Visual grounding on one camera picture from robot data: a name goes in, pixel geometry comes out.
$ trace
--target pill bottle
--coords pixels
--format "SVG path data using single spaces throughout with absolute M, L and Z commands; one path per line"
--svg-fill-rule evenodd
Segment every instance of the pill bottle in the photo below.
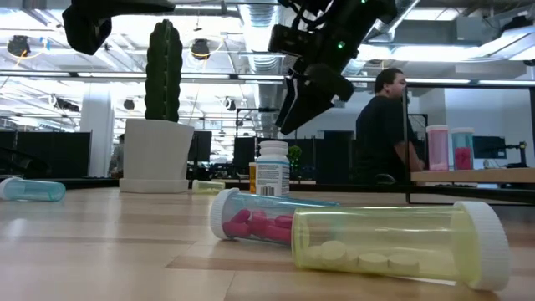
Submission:
M 57 182 L 11 177 L 0 183 L 0 198 L 7 201 L 59 202 L 64 196 L 65 186 Z
M 509 279 L 507 237 L 484 202 L 298 208 L 292 252 L 299 268 L 452 280 L 491 291 Z
M 193 180 L 191 191 L 193 194 L 217 194 L 225 189 L 224 182 Z
M 289 246 L 295 208 L 325 206 L 339 204 L 250 195 L 240 193 L 237 188 L 226 189 L 211 205 L 210 228 L 220 239 L 241 238 Z
M 290 160 L 288 143 L 283 141 L 260 142 L 257 158 L 256 191 L 262 196 L 287 196 L 290 192 Z
M 249 163 L 249 192 L 257 193 L 257 163 Z
M 450 136 L 447 125 L 429 125 L 426 128 L 429 150 L 429 170 L 450 170 Z
M 474 169 L 474 128 L 455 128 L 451 130 L 451 146 L 456 171 Z

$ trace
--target white medicine bottle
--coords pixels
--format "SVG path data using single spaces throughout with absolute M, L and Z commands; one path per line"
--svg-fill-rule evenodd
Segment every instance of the white medicine bottle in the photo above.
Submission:
M 290 160 L 288 143 L 283 141 L 260 142 L 257 158 L 257 194 L 287 196 L 290 192 Z

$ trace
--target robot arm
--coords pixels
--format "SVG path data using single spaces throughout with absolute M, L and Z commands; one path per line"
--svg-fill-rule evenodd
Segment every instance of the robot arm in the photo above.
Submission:
M 390 23 L 397 16 L 395 0 L 278 0 L 297 16 L 292 27 L 275 25 L 268 46 L 271 52 L 297 56 L 285 78 L 288 89 L 276 125 L 289 134 L 334 105 L 337 95 L 347 101 L 353 85 L 341 73 L 357 57 L 358 48 L 375 20 Z M 121 14 L 172 12 L 166 0 L 72 0 L 64 12 L 70 46 L 93 55 L 111 33 L 111 18 Z M 306 19 L 305 11 L 318 16 Z M 300 22 L 307 30 L 298 29 Z
M 286 1 L 279 0 L 283 6 L 297 10 L 294 3 Z M 358 56 L 358 48 L 375 20 L 390 23 L 397 16 L 394 0 L 294 2 L 301 7 L 293 26 L 275 25 L 268 46 L 271 52 L 298 56 L 285 79 L 288 92 L 276 121 L 285 135 L 332 108 L 335 95 L 342 101 L 349 100 L 354 87 L 342 71 Z M 303 18 L 304 10 L 324 14 L 310 21 Z M 307 31 L 298 30 L 300 21 L 308 25 Z

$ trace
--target white pillar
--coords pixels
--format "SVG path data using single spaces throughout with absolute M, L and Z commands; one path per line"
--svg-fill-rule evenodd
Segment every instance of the white pillar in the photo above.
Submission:
M 107 176 L 113 147 L 114 103 L 107 84 L 87 84 L 80 131 L 91 132 L 90 176 Z

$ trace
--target potted plant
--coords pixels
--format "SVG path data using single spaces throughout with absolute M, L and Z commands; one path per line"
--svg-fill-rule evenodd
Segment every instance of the potted plant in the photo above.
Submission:
M 187 191 L 187 154 L 193 128 L 178 124 L 182 43 L 168 20 L 150 35 L 145 120 L 127 120 L 122 192 Z
M 290 179 L 298 180 L 299 178 L 299 157 L 303 151 L 297 145 L 291 146 L 288 149 L 288 159 L 290 160 Z

